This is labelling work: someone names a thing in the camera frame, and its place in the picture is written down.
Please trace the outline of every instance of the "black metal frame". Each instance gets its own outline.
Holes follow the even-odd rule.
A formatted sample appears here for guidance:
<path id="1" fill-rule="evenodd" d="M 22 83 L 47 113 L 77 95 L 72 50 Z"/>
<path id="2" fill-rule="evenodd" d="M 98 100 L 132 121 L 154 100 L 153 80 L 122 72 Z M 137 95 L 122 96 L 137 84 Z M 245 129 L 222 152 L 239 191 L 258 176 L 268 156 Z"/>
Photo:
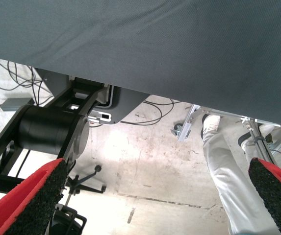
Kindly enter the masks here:
<path id="1" fill-rule="evenodd" d="M 21 125 L 24 122 L 24 119 L 26 119 L 26 116 L 28 116 L 28 113 L 30 114 L 31 111 L 33 111 L 34 113 L 37 113 L 38 111 L 44 111 L 44 113 L 54 113 L 59 111 L 62 116 L 63 114 L 65 114 L 66 116 L 71 117 L 69 121 L 70 125 L 67 127 L 63 127 L 64 129 L 66 128 L 66 133 L 63 136 L 62 144 L 57 154 L 57 158 L 65 159 L 67 163 L 67 169 L 69 171 L 74 164 L 75 159 L 78 158 L 81 154 L 80 150 L 78 149 L 81 146 L 83 150 L 82 145 L 84 144 L 85 146 L 86 144 L 80 143 L 81 131 L 83 126 L 87 128 L 87 124 L 87 131 L 89 131 L 87 116 L 98 104 L 96 99 L 99 93 L 103 91 L 103 87 L 92 86 L 83 79 L 76 79 L 75 81 L 71 81 L 67 89 L 65 89 L 64 92 L 62 92 L 59 96 L 55 97 L 45 107 L 36 107 L 32 105 L 25 105 L 21 107 L 0 133 L 0 192 L 8 193 L 23 180 L 15 177 L 10 177 L 8 176 L 8 173 L 10 172 L 11 168 L 15 164 L 24 148 L 22 142 L 19 139 L 22 135 Z M 78 98 L 78 96 L 76 96 L 78 93 L 84 94 L 83 97 L 85 98 Z M 89 188 L 78 184 L 76 184 L 76 187 L 82 190 L 98 191 L 94 188 Z"/>

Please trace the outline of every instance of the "metal stand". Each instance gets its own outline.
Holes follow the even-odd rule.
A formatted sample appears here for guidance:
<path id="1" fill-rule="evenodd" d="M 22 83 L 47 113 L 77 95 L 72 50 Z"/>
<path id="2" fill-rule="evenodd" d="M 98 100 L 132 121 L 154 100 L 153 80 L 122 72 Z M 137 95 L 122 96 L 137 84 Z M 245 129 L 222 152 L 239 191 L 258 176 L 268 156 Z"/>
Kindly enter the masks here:
<path id="1" fill-rule="evenodd" d="M 93 86 L 86 80 L 75 79 L 45 107 L 27 104 L 20 108 L 0 133 L 0 192 L 7 193 L 22 181 L 9 177 L 8 173 L 23 149 L 55 154 L 65 160 L 69 172 L 75 159 L 85 149 L 89 135 L 88 116 L 99 104 L 97 99 L 103 92 L 107 89 L 99 84 Z M 81 185 L 100 170 L 99 166 L 95 173 L 81 180 L 78 176 L 74 180 L 69 178 L 67 182 L 73 192 L 79 189 L 100 192 Z"/>
<path id="2" fill-rule="evenodd" d="M 258 154 L 260 155 L 260 158 L 276 165 L 276 161 L 274 160 L 274 157 L 270 152 L 270 149 L 267 145 L 265 138 L 261 136 L 257 123 L 254 122 L 253 120 L 249 120 L 248 127 L 249 127 L 248 128 L 249 133 L 254 139 L 254 143 L 258 150 Z"/>
<path id="3" fill-rule="evenodd" d="M 193 120 L 193 113 L 199 109 L 200 106 L 193 104 L 188 112 L 188 115 L 183 124 L 176 124 L 171 133 L 178 137 L 178 141 L 183 142 L 190 134 L 190 127 Z"/>
<path id="4" fill-rule="evenodd" d="M 82 185 L 83 182 L 89 180 L 91 177 L 94 177 L 97 174 L 97 172 L 100 172 L 101 170 L 102 170 L 101 166 L 97 165 L 95 167 L 94 173 L 92 173 L 92 174 L 90 174 L 90 175 L 88 175 L 88 176 L 86 176 L 82 179 L 79 179 L 79 175 L 76 175 L 74 179 L 72 179 L 71 177 L 68 177 L 67 182 L 66 182 L 66 186 L 69 186 L 70 190 L 69 190 L 68 197 L 67 197 L 65 205 L 67 206 L 70 199 L 71 199 L 71 196 L 72 195 L 75 196 L 76 194 L 79 194 L 80 190 L 96 192 L 96 193 L 104 193 L 105 190 L 106 190 L 106 186 L 102 186 L 101 190 L 97 190 L 95 188 L 91 188 L 91 187 Z"/>

